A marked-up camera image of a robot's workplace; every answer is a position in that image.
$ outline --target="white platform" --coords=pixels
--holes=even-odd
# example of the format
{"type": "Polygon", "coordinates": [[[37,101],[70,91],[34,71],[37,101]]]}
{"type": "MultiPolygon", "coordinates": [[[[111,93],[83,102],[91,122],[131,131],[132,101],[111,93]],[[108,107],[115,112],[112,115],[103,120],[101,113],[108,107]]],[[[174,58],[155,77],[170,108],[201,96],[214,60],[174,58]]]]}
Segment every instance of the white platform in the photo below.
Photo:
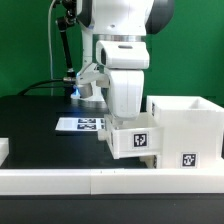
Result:
{"type": "MultiPolygon", "coordinates": [[[[8,153],[0,139],[0,160],[8,153]]],[[[224,193],[224,162],[211,169],[0,170],[0,195],[224,193]]]]}

